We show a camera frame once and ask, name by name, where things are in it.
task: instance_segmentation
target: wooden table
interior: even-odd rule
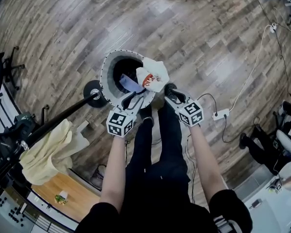
[[[58,173],[43,185],[32,185],[32,189],[56,209],[78,222],[99,202],[99,196],[62,173]],[[61,191],[68,193],[68,202],[65,205],[55,202],[55,195]]]

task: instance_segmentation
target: yellow cloth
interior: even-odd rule
[[[20,156],[22,173],[32,184],[43,185],[58,172],[68,175],[72,168],[70,156],[89,146],[81,133],[72,133],[72,123],[63,120],[55,129]]]

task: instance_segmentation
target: black shirt sleeve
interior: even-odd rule
[[[222,190],[213,195],[209,211],[212,217],[223,216],[226,220],[235,221],[243,233],[252,231],[250,213],[233,190]]]
[[[118,226],[119,213],[109,203],[95,204],[89,214],[79,223],[75,233],[83,232],[115,232]]]

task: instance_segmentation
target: office chair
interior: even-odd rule
[[[16,68],[25,68],[25,65],[18,65],[18,66],[12,66],[12,60],[13,60],[13,55],[14,55],[14,51],[15,50],[19,50],[19,47],[14,47],[12,54],[9,58],[6,58],[3,62],[2,62],[2,58],[4,56],[4,52],[0,53],[0,89],[2,86],[2,82],[3,82],[3,77],[5,77],[5,82],[11,82],[12,86],[16,89],[19,90],[19,86],[16,86],[15,81],[13,79],[13,75],[12,75],[12,70],[16,69]]]

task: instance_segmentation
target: person's arm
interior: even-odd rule
[[[125,191],[125,139],[115,136],[102,183],[99,202],[113,205],[120,213]]]
[[[197,170],[207,203],[213,195],[227,189],[223,183],[219,165],[213,156],[210,146],[198,125],[190,128],[195,151]]]

